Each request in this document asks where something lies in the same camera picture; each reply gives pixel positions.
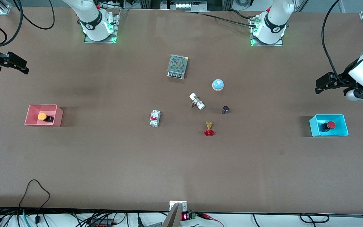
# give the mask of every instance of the brown table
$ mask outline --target brown table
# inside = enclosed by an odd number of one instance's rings
[[[36,178],[52,195],[47,207],[166,210],[187,200],[201,211],[363,214],[363,103],[340,89],[314,94],[331,70],[324,14],[294,13],[281,48],[250,46],[246,27],[167,10],[130,10],[116,44],[83,44],[72,9],[55,11],[53,29],[25,21],[0,48],[30,69],[0,73],[0,206],[17,206]],[[24,12],[50,23],[48,8]],[[18,14],[0,17],[9,35]],[[363,51],[359,16],[331,14],[326,45],[342,72]],[[167,78],[171,54],[189,57],[184,80]],[[190,108],[193,92],[202,111]],[[23,125],[29,104],[62,107],[62,127]],[[350,135],[310,137],[308,120],[322,113],[344,114]],[[206,121],[215,136],[203,135]],[[33,184],[23,205],[45,199]]]

